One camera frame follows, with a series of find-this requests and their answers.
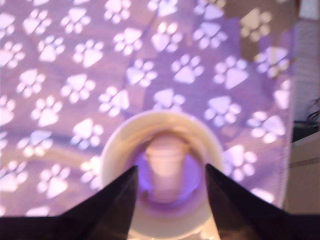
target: white bowl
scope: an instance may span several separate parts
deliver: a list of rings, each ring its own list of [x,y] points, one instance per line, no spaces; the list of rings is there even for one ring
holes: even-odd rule
[[[203,152],[203,149],[200,149],[202,145],[206,150],[206,157],[202,160],[203,166],[210,163],[220,171],[224,171],[223,149],[213,132],[205,124],[185,113],[152,110],[128,119],[111,135],[101,156],[100,187],[105,187],[126,170],[128,159],[141,140],[152,132],[166,128],[187,129],[193,136],[193,140],[198,139],[202,143],[199,145],[193,141],[193,147],[198,152]],[[187,202],[196,203],[197,207],[182,216],[170,218],[150,215],[143,207],[136,204],[129,234],[140,240],[152,238],[177,240],[194,234],[212,218],[205,183],[202,183],[202,190]]]

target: black triangular shape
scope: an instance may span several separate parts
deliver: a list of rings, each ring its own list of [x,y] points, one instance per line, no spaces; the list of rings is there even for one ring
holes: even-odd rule
[[[291,215],[205,166],[206,187],[219,233],[246,230],[248,240],[320,240],[319,215]]]
[[[126,240],[138,188],[133,166],[60,216],[1,217],[0,240]]]

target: white cup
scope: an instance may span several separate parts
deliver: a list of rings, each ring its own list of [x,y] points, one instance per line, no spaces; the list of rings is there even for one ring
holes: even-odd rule
[[[187,144],[176,134],[156,135],[145,150],[153,185],[151,199],[168,204],[180,197]]]
[[[105,187],[127,169],[128,159],[141,141],[163,129],[187,130],[186,139],[202,158],[203,178],[207,163],[224,171],[223,149],[205,124],[185,113],[151,110],[128,119],[109,138],[101,155],[100,187]],[[186,202],[185,208],[190,210],[177,217],[154,216],[136,204],[130,236],[140,240],[179,240],[196,233],[212,218],[205,182]]]

